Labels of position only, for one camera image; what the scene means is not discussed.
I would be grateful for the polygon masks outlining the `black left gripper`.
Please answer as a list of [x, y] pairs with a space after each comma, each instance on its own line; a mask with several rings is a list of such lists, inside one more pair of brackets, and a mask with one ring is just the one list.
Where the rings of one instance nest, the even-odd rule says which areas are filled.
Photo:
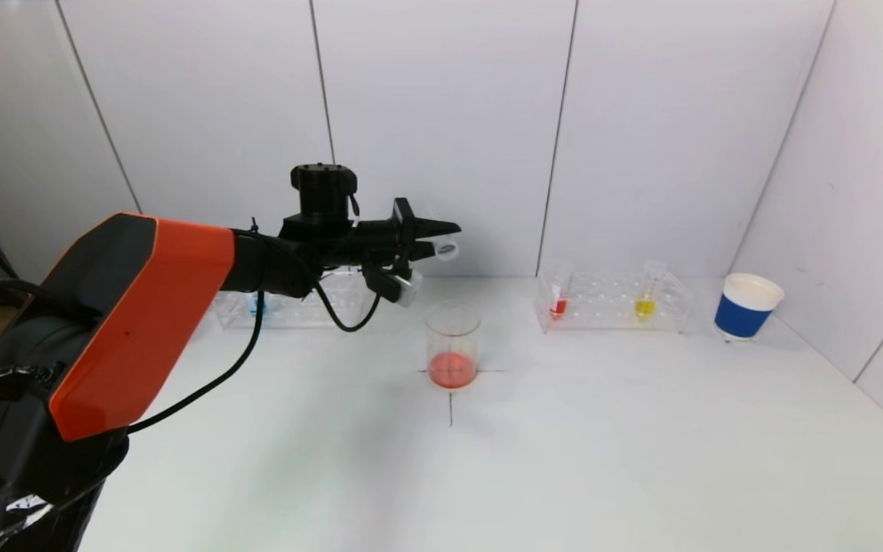
[[397, 262], [424, 261], [437, 252], [429, 238], [461, 233], [459, 224], [415, 217], [407, 198], [393, 199], [388, 218], [360, 221], [355, 226], [354, 251], [361, 261], [393, 266]]

